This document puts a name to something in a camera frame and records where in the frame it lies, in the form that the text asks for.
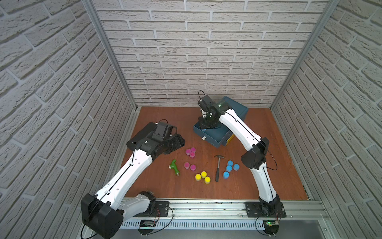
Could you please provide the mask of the teal top drawer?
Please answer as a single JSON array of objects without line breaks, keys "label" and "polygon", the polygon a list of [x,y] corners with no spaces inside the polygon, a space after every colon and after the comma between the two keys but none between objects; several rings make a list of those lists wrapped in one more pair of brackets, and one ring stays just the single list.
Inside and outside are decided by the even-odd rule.
[{"label": "teal top drawer", "polygon": [[227,146],[229,139],[233,136],[227,126],[217,121],[215,128],[201,129],[200,122],[198,121],[194,126],[194,133],[196,133],[202,140],[210,143],[216,148],[220,146]]}]

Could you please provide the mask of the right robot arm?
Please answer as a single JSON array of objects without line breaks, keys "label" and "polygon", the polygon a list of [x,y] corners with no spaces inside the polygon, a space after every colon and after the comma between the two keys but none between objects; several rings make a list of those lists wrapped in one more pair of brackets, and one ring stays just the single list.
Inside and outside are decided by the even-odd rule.
[{"label": "right robot arm", "polygon": [[241,156],[241,161],[253,174],[259,191],[261,209],[265,215],[275,213],[280,198],[268,174],[266,155],[269,140],[254,133],[227,102],[216,103],[205,95],[199,99],[198,105],[202,113],[199,117],[201,129],[217,128],[217,125],[222,123],[243,144],[246,153]]}]

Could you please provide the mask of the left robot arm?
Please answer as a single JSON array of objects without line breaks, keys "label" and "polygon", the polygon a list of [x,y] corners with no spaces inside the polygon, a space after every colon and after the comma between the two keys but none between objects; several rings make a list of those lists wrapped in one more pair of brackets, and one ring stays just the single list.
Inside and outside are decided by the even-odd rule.
[{"label": "left robot arm", "polygon": [[95,194],[81,200],[82,222],[96,235],[112,238],[122,223],[138,214],[151,215],[155,196],[147,191],[123,202],[123,198],[140,174],[161,154],[170,154],[185,145],[174,125],[149,122],[127,142],[131,157],[116,175]]}]

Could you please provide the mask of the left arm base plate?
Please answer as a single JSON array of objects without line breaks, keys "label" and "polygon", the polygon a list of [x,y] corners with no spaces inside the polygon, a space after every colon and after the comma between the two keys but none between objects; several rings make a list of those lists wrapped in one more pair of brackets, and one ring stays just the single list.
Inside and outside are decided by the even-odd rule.
[{"label": "left arm base plate", "polygon": [[135,215],[136,217],[167,217],[169,211],[169,201],[155,201],[150,203],[148,209]]}]

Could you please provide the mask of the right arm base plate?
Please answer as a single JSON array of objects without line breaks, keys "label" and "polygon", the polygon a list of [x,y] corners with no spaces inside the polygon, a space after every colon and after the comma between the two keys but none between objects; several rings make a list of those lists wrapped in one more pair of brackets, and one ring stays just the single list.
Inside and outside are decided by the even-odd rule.
[{"label": "right arm base plate", "polygon": [[286,218],[286,210],[283,203],[276,203],[275,208],[265,210],[259,201],[245,202],[245,210],[248,218]]}]

